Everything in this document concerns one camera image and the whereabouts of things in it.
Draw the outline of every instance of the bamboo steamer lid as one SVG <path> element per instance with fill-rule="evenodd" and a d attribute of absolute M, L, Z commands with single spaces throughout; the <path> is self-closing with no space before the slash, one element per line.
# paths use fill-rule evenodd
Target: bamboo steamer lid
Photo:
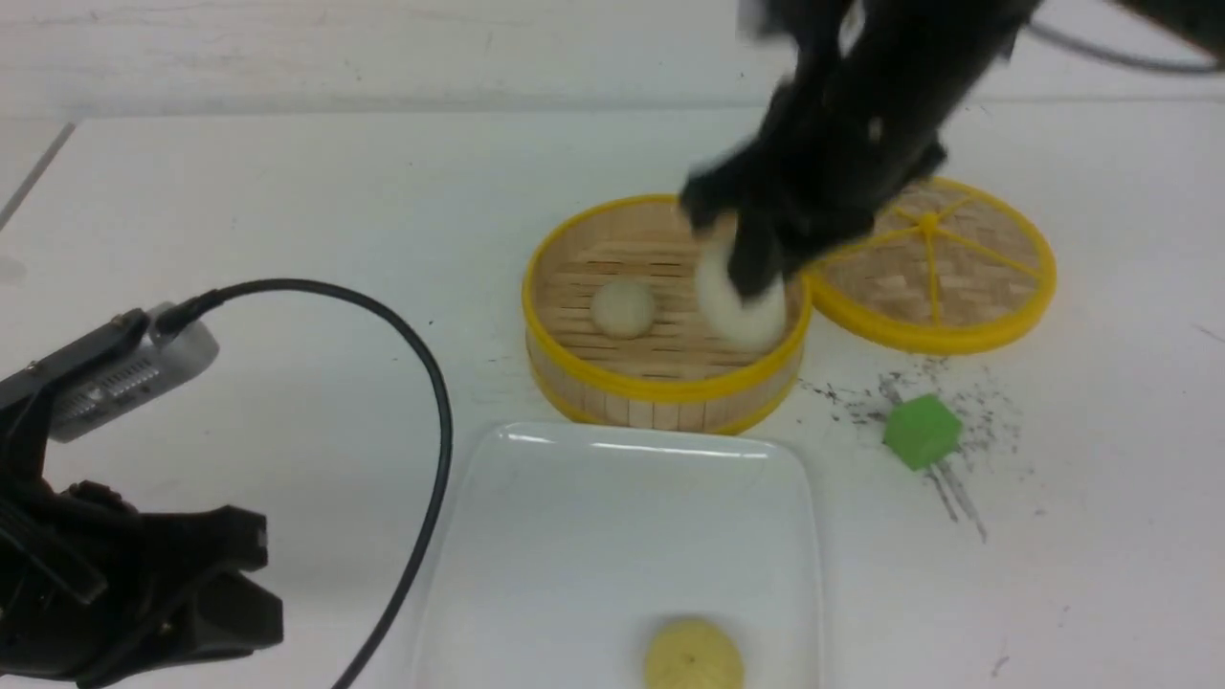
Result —
<path fill-rule="evenodd" d="M 817 261 L 818 311 L 908 352 L 985 352 L 1038 325 L 1055 294 L 1055 256 L 1024 216 L 964 184 L 913 185 L 870 238 Z"/>
<path fill-rule="evenodd" d="M 734 228 L 726 217 L 717 233 Z M 812 314 L 806 280 L 786 288 L 786 329 L 774 348 L 739 352 L 697 313 L 699 248 L 670 195 L 597 206 L 540 244 L 523 280 L 523 315 L 532 373 L 554 407 L 583 423 L 731 434 L 783 401 Z M 642 337 L 611 338 L 592 322 L 592 298 L 617 278 L 646 282 L 655 298 Z"/>

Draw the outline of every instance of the green block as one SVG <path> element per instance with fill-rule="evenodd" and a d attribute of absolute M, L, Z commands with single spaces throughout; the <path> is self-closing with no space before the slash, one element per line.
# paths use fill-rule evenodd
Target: green block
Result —
<path fill-rule="evenodd" d="M 962 419 L 935 395 L 915 397 L 893 407 L 884 424 L 884 444 L 914 471 L 925 470 L 948 456 L 957 449 L 960 435 Z"/>

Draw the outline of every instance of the black cable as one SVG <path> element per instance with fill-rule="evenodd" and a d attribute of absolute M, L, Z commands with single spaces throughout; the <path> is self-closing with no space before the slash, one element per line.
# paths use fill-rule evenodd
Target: black cable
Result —
<path fill-rule="evenodd" d="M 454 435 L 451 421 L 451 401 L 447 396 L 447 387 L 442 380 L 442 370 L 439 368 L 439 363 L 434 359 L 434 354 L 430 353 L 425 342 L 404 322 L 404 319 L 396 315 L 396 311 L 364 294 L 326 282 L 312 280 L 257 280 L 233 287 L 213 289 L 164 311 L 157 319 L 156 327 L 162 333 L 176 335 L 208 311 L 230 299 L 265 292 L 305 292 L 307 294 L 331 297 L 361 306 L 387 321 L 408 342 L 408 346 L 413 348 L 418 358 L 421 359 L 421 365 L 425 367 L 425 373 L 430 376 L 430 385 L 434 387 L 434 398 L 439 406 L 439 468 L 434 479 L 434 492 L 430 494 L 430 503 L 425 508 L 425 520 L 421 522 L 421 530 L 417 535 L 417 543 L 413 544 L 408 564 L 404 565 L 404 573 L 401 575 L 399 582 L 396 584 L 396 590 L 392 591 L 387 607 L 383 608 L 379 622 L 375 623 L 374 629 L 370 631 L 370 636 L 366 638 L 366 641 L 358 650 L 356 655 L 349 661 L 349 666 L 344 668 L 339 679 L 332 685 L 332 689 L 349 689 L 375 655 L 375 651 L 379 650 L 379 645 L 382 644 L 383 638 L 396 620 L 396 615 L 399 614 L 399 608 L 408 596 L 408 590 L 413 586 L 413 580 L 417 579 L 417 573 L 421 569 L 425 550 L 429 548 L 434 528 L 437 526 L 439 512 L 442 510 L 442 498 L 447 490 L 447 478 L 451 474 L 451 445 Z"/>
<path fill-rule="evenodd" d="M 1225 63 L 1187 63 L 1181 60 L 1161 60 L 1145 58 L 1132 53 L 1125 53 L 1114 48 L 1107 48 L 1098 43 L 1091 43 L 1083 38 L 1063 33 L 1062 31 L 1046 26 L 1041 22 L 1029 22 L 1025 26 L 1030 36 L 1056 48 L 1071 50 L 1078 55 L 1091 58 L 1102 63 L 1118 65 L 1133 70 L 1142 70 L 1161 75 L 1182 76 L 1213 76 L 1225 72 Z"/>

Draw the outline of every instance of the square plate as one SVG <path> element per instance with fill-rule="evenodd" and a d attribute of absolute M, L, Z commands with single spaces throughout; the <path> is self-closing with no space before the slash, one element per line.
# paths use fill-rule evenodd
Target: square plate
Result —
<path fill-rule="evenodd" d="M 412 687 L 642 687 L 655 630 L 701 615 L 739 645 L 746 688 L 816 688 L 810 495 L 799 460 L 768 443 L 496 429 L 442 541 Z"/>

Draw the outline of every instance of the white table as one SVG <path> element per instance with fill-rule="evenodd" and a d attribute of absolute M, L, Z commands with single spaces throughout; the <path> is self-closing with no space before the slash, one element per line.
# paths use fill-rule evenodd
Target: white table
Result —
<path fill-rule="evenodd" d="M 437 353 L 459 477 L 492 424 L 557 418 L 523 356 L 518 281 L 535 243 L 589 205 L 676 189 L 757 116 L 86 123 L 0 235 L 0 255 L 29 268 L 0 287 L 0 313 L 27 325 L 6 332 L 0 370 L 130 306 L 246 278 L 336 281 L 386 300 Z M 947 139 L 946 173 L 1028 213 L 1061 284 L 1029 337 L 947 362 L 813 319 L 802 389 L 750 435 L 807 463 L 829 684 L 1216 685 L 1225 104 L 970 107 Z M 54 447 L 49 478 L 109 483 L 143 510 L 268 515 L 272 564 L 256 579 L 285 600 L 285 642 L 126 687 L 328 687 L 415 537 L 437 441 L 429 387 L 352 308 L 263 297 L 207 322 L 223 349 L 212 370 Z M 960 406 L 953 467 L 986 538 L 883 450 L 869 417 L 893 373 L 904 396 L 938 389 Z M 414 596 L 361 687 L 401 685 L 419 613 Z"/>

